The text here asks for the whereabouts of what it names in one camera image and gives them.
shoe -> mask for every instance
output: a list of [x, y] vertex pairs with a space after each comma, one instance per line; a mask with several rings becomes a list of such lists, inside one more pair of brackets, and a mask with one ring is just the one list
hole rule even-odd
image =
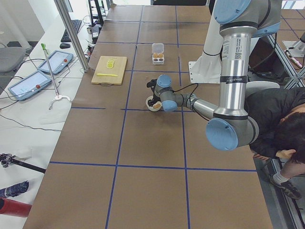
[[285, 195], [287, 195], [288, 197], [290, 197], [292, 199], [302, 198], [302, 195], [299, 192], [299, 190], [297, 190], [297, 188], [294, 187], [293, 184], [291, 184], [289, 181], [283, 182], [279, 185], [279, 184], [275, 183], [275, 181], [273, 180], [273, 175], [269, 175], [269, 181], [274, 186], [277, 186], [281, 190], [283, 190]]

black keyboard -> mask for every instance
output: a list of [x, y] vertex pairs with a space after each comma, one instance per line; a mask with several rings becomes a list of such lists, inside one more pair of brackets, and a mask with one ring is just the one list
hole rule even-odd
[[[81, 28], [81, 20], [71, 20], [72, 25], [74, 27], [74, 30], [76, 33], [78, 33], [80, 31]], [[71, 39], [68, 35], [67, 30], [65, 30], [65, 32], [63, 33], [63, 36], [61, 38], [61, 42], [71, 42]]]

cutting board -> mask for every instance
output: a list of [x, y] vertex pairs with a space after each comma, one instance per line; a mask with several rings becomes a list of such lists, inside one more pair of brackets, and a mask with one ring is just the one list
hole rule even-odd
[[[113, 68], [107, 68], [109, 59], [114, 59]], [[123, 82], [126, 64], [126, 56], [101, 56], [96, 66], [91, 83], [121, 85]], [[98, 73], [112, 74], [117, 76], [98, 76]]]

computer mouse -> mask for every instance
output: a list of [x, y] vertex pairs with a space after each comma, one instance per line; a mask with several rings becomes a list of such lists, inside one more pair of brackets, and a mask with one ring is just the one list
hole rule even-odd
[[61, 43], [61, 44], [59, 45], [59, 47], [60, 47], [61, 49], [68, 49], [68, 48], [71, 47], [71, 45], [68, 44], [68, 43]]

red cylinder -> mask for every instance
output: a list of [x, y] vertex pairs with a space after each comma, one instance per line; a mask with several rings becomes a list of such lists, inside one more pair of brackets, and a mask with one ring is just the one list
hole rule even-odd
[[8, 216], [27, 217], [32, 205], [12, 199], [0, 198], [0, 214]]

